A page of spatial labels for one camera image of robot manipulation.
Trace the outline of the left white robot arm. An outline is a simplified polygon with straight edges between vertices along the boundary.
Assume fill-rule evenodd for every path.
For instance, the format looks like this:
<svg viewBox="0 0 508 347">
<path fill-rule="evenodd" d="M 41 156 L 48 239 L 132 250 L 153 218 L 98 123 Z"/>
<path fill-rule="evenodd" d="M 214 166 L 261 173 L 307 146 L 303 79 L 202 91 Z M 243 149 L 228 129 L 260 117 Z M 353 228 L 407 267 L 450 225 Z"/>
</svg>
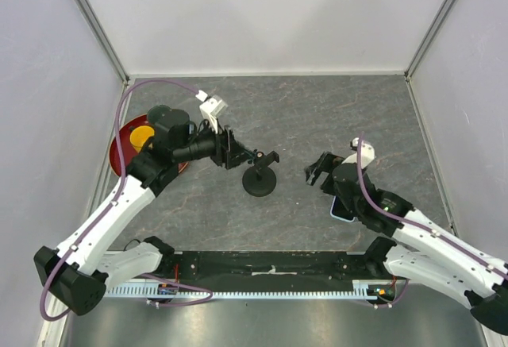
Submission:
<svg viewBox="0 0 508 347">
<path fill-rule="evenodd" d="M 259 163 L 262 153 L 237 141 L 213 112 L 203 110 L 202 116 L 202 122 L 195 124 L 184 110 L 164 105 L 151 108 L 147 125 L 132 131 L 140 134 L 140 150 L 130 162 L 120 163 L 120 179 L 105 201 L 54 249 L 43 246 L 35 253 L 44 319 L 57 320 L 46 311 L 48 295 L 68 312 L 85 315 L 109 288 L 145 273 L 165 278 L 173 272 L 174 259 L 168 254 L 172 249 L 158 237 L 149 237 L 111 260 L 104 255 L 133 218 L 179 176 L 181 164 L 209 158 L 230 170 L 243 163 Z"/>
</svg>

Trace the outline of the black phone stand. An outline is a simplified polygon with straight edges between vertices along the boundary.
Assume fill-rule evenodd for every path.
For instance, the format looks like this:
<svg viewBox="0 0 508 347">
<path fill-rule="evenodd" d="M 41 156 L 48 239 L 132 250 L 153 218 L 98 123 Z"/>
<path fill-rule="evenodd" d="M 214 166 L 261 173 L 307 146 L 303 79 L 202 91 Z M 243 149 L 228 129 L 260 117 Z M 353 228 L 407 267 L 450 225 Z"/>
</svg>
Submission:
<svg viewBox="0 0 508 347">
<path fill-rule="evenodd" d="M 279 154 L 271 151 L 268 154 L 256 152 L 252 166 L 242 176 L 244 190 L 254 197 L 270 195 L 277 184 L 275 172 L 270 168 L 272 163 L 279 162 Z"/>
</svg>

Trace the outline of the phone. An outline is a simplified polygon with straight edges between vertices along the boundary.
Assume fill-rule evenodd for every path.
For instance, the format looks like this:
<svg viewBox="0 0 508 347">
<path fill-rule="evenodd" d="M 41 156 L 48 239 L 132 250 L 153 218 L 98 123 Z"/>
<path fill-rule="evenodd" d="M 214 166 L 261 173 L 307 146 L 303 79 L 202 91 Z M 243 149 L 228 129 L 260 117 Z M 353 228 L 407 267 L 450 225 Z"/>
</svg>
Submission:
<svg viewBox="0 0 508 347">
<path fill-rule="evenodd" d="M 351 199 L 335 196 L 329 213 L 332 218 L 343 222 L 351 223 L 356 220 L 354 202 Z"/>
</svg>

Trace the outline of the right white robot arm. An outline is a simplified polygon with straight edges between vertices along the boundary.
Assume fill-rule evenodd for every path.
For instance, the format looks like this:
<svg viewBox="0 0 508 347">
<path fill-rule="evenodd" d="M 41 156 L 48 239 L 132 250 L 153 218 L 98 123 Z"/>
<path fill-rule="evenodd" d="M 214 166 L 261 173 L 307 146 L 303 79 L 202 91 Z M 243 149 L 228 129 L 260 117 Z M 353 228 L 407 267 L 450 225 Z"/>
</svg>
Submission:
<svg viewBox="0 0 508 347">
<path fill-rule="evenodd" d="M 321 190 L 334 197 L 339 218 L 357 219 L 387 243 L 387 251 L 366 255 L 364 271 L 372 278 L 389 273 L 438 291 L 462 304 L 481 325 L 505 335 L 507 262 L 459 239 L 395 193 L 375 187 L 367 175 L 374 159 L 374 148 L 362 145 L 345 158 L 325 152 L 305 169 L 309 185 L 327 175 Z"/>
</svg>

